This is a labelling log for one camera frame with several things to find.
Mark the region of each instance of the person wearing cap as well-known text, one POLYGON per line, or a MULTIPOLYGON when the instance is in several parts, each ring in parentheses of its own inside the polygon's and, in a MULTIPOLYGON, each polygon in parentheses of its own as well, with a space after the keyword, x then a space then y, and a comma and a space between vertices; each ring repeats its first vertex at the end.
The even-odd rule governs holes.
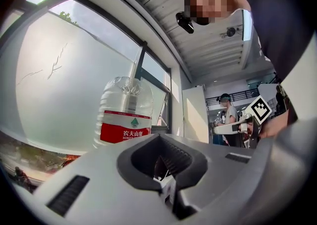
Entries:
MULTIPOLYGON (((314 28, 309 21, 314 21, 314 16, 311 5, 307 2, 309 1, 184 0, 183 14, 190 21, 207 25, 227 18, 239 9, 251 12, 262 52, 272 62, 282 81, 290 74, 313 39, 314 28)), ((290 106, 284 114, 264 125, 261 134, 263 137, 274 136, 296 120, 296 113, 290 106)))
POLYGON ((238 119, 238 112, 236 108, 231 103, 231 98, 227 93, 224 93, 219 98, 220 105, 224 108, 227 108, 225 122, 224 124, 235 123, 238 119))
MULTIPOLYGON (((238 119, 238 112, 231 103, 230 95, 228 95, 227 93, 222 94, 219 98, 219 103, 222 107, 227 108, 227 112, 226 112, 224 123, 218 123, 217 126, 235 123, 238 119)), ((241 147, 239 134, 224 135, 224 137, 225 137, 225 142, 230 147, 241 147)))

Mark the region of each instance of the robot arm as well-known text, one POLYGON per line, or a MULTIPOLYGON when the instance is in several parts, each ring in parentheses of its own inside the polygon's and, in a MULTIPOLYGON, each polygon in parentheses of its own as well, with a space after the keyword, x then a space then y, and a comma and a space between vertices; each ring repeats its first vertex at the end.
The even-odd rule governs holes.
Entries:
POLYGON ((248 133, 248 124, 252 125, 252 131, 250 133, 251 138, 257 138, 262 123, 271 114, 272 109, 268 106, 265 100, 258 96, 247 108, 242 112, 240 121, 226 124, 222 126, 216 126, 212 128, 213 134, 237 134, 237 133, 248 133))

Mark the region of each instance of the black vent grille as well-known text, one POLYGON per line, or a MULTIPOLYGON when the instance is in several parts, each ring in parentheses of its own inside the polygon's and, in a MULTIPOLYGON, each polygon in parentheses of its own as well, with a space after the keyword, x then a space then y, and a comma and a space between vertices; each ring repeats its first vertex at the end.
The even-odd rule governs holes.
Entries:
POLYGON ((225 157, 230 159, 230 160, 234 160, 236 162, 245 163, 245 164, 247 164, 251 158, 251 157, 241 156, 241 155, 234 154, 234 153, 229 153, 225 157))
POLYGON ((89 178, 75 176, 47 205, 55 213, 64 216, 75 202, 81 191, 88 183, 89 178))

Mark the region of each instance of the black cap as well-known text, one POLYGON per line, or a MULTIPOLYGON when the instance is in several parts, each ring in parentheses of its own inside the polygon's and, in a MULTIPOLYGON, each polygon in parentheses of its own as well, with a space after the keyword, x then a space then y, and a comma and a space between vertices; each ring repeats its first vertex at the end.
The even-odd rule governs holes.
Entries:
POLYGON ((220 96, 220 101, 222 100, 222 99, 228 99, 229 101, 231 101, 231 97, 230 97, 230 95, 229 94, 227 94, 227 93, 224 93, 224 94, 222 94, 221 96, 220 96))

